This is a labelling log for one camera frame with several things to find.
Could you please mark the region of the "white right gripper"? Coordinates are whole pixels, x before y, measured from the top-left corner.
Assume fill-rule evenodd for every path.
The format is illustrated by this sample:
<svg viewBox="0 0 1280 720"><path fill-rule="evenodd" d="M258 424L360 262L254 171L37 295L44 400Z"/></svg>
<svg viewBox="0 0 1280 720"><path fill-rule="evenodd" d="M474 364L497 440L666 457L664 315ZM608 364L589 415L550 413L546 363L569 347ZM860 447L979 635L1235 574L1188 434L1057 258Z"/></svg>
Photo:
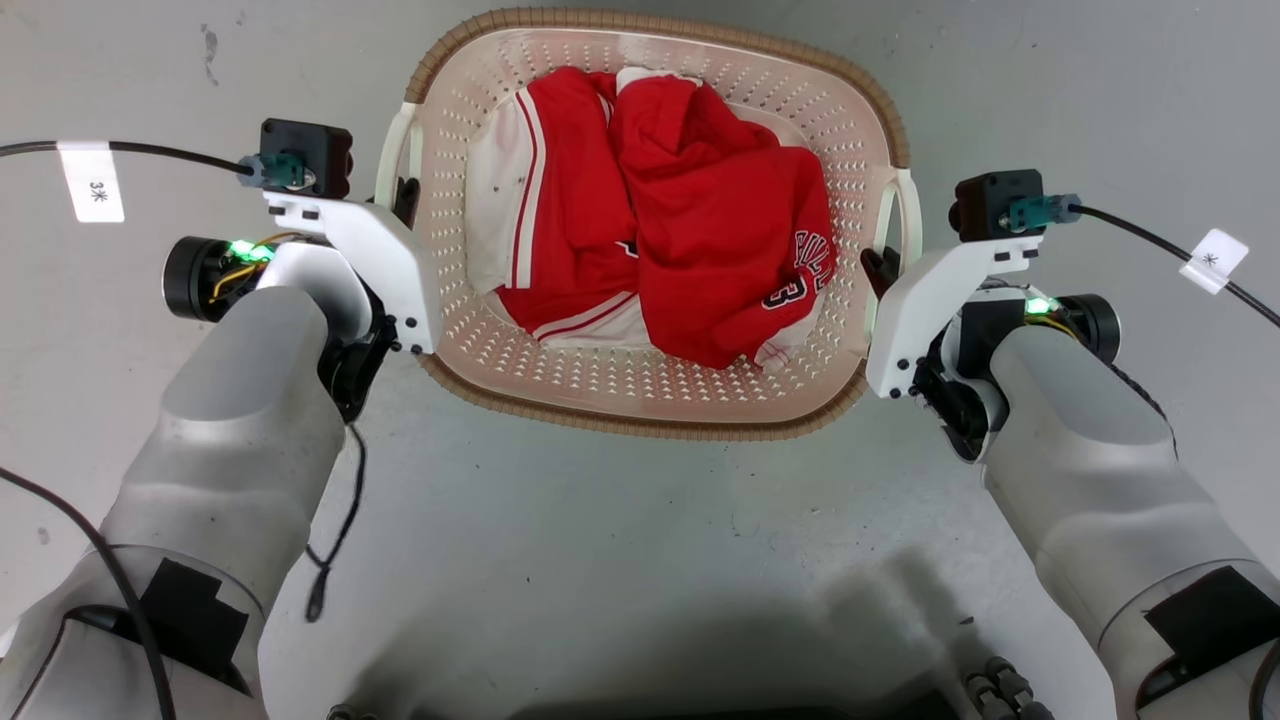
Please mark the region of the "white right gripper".
<svg viewBox="0 0 1280 720"><path fill-rule="evenodd" d="M1043 238L987 240L902 264L893 247L863 249L860 266L879 301L865 379L881 398L911 397L941 421L964 462L979 462L1009 404L991 375L995 350L1027 319L1024 272Z"/></svg>

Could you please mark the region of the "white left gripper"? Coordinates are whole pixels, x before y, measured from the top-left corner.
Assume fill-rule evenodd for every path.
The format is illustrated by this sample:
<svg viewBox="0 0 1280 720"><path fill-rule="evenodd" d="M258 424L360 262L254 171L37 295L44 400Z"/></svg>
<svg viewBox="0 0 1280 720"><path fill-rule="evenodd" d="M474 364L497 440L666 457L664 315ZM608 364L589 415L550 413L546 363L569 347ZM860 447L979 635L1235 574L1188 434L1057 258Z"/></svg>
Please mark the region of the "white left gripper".
<svg viewBox="0 0 1280 720"><path fill-rule="evenodd" d="M328 325L317 372L342 419L355 421L389 352L434 354L443 338L436 264L420 254L415 225L421 184L398 177L392 210L370 202L264 192L294 240L279 243L266 287L305 292Z"/></svg>

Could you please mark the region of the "beige plastic laundry basket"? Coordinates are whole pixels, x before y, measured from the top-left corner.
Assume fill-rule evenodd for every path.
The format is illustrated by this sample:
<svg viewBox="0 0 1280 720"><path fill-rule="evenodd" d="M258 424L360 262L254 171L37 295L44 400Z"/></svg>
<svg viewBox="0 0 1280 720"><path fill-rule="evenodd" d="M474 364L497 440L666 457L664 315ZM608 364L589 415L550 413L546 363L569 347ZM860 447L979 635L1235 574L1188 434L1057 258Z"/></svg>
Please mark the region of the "beige plastic laundry basket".
<svg viewBox="0 0 1280 720"><path fill-rule="evenodd" d="M657 351L545 348L499 319L465 273L465 160L489 111L559 67L673 70L705 81L742 118L822 161L838 270L809 341L776 372L713 370ZM381 151L376 202L420 183L413 229L436 269L443 336L422 368L454 396L513 416L623 436L787 439L831 424L864 393L877 297L859 255L900 214L904 264L922 254L922 209L902 118L845 56L731 26L571 6L500 8L426 51Z"/></svg>

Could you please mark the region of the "red and white striped garment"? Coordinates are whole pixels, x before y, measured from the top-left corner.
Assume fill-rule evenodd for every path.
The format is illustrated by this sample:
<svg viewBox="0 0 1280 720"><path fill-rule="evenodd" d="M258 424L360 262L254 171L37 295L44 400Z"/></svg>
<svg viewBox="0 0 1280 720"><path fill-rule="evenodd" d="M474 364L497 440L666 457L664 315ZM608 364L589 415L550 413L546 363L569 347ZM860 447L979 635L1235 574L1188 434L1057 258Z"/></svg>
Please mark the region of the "red and white striped garment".
<svg viewBox="0 0 1280 720"><path fill-rule="evenodd" d="M616 74L562 67L500 102L468 146L468 283L550 348L652 347L637 223L611 145L616 99Z"/></svg>

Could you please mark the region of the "red jersey with number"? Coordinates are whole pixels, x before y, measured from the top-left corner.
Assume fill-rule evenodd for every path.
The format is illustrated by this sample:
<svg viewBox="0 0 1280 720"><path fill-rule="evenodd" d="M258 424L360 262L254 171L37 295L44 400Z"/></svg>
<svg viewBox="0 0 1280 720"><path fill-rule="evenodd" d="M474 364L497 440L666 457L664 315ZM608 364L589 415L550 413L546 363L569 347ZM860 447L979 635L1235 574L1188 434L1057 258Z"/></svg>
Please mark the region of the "red jersey with number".
<svg viewBox="0 0 1280 720"><path fill-rule="evenodd" d="M616 82L650 342L713 369L777 372L814 331L838 260L819 158L696 79L628 68Z"/></svg>

